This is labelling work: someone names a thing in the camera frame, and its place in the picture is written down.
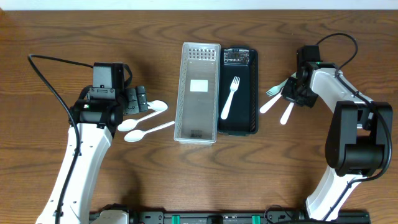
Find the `white spoon among forks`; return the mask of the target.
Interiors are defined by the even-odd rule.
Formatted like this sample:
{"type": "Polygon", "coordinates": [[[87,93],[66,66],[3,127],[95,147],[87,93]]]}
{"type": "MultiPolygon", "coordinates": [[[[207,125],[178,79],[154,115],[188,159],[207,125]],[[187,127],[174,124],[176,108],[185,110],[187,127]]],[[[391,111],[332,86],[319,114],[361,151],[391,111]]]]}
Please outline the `white spoon among forks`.
{"type": "Polygon", "coordinates": [[[282,114],[281,118],[280,118],[280,124],[285,125],[290,117],[290,114],[292,112],[292,109],[294,107],[293,102],[290,102],[288,107],[286,108],[286,110],[284,111],[284,113],[282,114]]]}

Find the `white spoon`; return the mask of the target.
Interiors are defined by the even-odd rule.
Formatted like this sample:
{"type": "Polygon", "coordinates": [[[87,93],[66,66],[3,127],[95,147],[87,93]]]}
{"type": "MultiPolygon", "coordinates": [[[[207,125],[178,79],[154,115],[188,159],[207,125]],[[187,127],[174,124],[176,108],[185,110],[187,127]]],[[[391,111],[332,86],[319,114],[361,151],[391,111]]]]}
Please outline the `white spoon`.
{"type": "Polygon", "coordinates": [[[167,128],[167,127],[172,126],[174,124],[175,124],[174,121],[170,121],[168,123],[161,124],[161,125],[156,126],[156,127],[152,128],[152,129],[149,129],[147,131],[133,130],[133,131],[131,131],[131,132],[129,132],[129,133],[127,133],[125,135],[124,140],[126,142],[137,142],[137,141],[140,141],[146,134],[153,133],[155,131],[167,128]]]}
{"type": "Polygon", "coordinates": [[[160,113],[162,113],[162,111],[155,111],[155,112],[153,112],[153,113],[151,113],[151,114],[148,114],[148,115],[146,115],[146,116],[144,116],[144,117],[141,117],[141,118],[139,118],[139,119],[127,119],[127,120],[124,120],[124,121],[118,126],[118,131],[125,132],[125,131],[133,130],[133,129],[137,126],[137,124],[138,124],[139,122],[144,121],[144,120],[147,120],[147,119],[149,119],[149,118],[152,118],[152,117],[154,117],[154,116],[156,116],[156,115],[158,115],[158,114],[160,114],[160,113]]]}

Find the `white fork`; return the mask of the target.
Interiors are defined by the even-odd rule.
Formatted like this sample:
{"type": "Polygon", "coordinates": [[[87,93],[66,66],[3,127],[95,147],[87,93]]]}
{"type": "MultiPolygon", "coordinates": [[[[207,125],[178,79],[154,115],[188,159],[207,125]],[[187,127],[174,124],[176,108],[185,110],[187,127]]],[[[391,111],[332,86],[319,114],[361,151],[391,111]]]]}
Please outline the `white fork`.
{"type": "Polygon", "coordinates": [[[268,110],[270,110],[271,107],[273,107],[273,105],[279,100],[281,96],[281,93],[276,94],[272,99],[270,99],[267,103],[261,106],[259,112],[262,114],[266,113],[268,110]]]}
{"type": "Polygon", "coordinates": [[[224,107],[223,107],[223,109],[221,111],[221,119],[223,119],[223,120],[226,120],[228,118],[234,93],[239,88],[239,82],[240,82],[240,78],[237,77],[237,76],[235,76],[233,78],[233,80],[231,81],[231,84],[229,86],[229,95],[228,95],[226,103],[224,104],[224,107]]]}

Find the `mint green plastic fork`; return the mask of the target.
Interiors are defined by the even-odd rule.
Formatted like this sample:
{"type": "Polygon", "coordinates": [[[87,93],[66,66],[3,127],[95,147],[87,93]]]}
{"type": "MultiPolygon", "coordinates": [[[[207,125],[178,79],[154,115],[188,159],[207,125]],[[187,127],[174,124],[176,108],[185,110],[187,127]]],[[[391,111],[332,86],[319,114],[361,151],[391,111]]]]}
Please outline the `mint green plastic fork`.
{"type": "Polygon", "coordinates": [[[281,84],[270,88],[268,91],[266,91],[266,95],[268,97],[271,97],[271,96],[278,94],[281,91],[281,89],[285,86],[285,84],[287,83],[287,80],[288,80],[288,78],[286,80],[284,80],[281,84]]]}

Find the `white spoon bowl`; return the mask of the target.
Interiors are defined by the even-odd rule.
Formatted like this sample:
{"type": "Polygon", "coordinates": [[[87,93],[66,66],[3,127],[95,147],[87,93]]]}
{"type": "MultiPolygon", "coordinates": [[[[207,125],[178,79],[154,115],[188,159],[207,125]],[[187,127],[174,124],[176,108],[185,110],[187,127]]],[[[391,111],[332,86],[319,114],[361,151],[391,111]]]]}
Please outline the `white spoon bowl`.
{"type": "Polygon", "coordinates": [[[165,111],[168,109],[167,103],[161,100],[148,101],[147,106],[154,111],[165,111]]]}

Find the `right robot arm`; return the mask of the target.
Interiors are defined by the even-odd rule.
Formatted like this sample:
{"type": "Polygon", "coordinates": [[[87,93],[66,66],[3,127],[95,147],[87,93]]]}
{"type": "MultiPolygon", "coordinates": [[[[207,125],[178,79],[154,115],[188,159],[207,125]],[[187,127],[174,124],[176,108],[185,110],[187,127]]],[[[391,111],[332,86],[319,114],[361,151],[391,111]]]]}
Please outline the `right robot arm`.
{"type": "Polygon", "coordinates": [[[332,221],[361,183],[380,178],[392,159],[392,107],[361,94],[334,63],[304,61],[282,90],[291,103],[320,97],[333,113],[325,143],[326,171],[305,201],[310,219],[332,221]]]}

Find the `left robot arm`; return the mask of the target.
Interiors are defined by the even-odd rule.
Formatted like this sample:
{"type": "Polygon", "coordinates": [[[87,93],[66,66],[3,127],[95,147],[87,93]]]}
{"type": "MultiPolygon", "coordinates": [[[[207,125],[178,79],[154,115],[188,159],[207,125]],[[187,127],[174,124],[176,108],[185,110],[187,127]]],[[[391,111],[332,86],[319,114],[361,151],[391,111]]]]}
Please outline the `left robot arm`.
{"type": "Polygon", "coordinates": [[[68,145],[52,194],[37,223],[88,223],[101,163],[124,116],[148,110],[143,86],[88,85],[67,108],[68,145]]]}

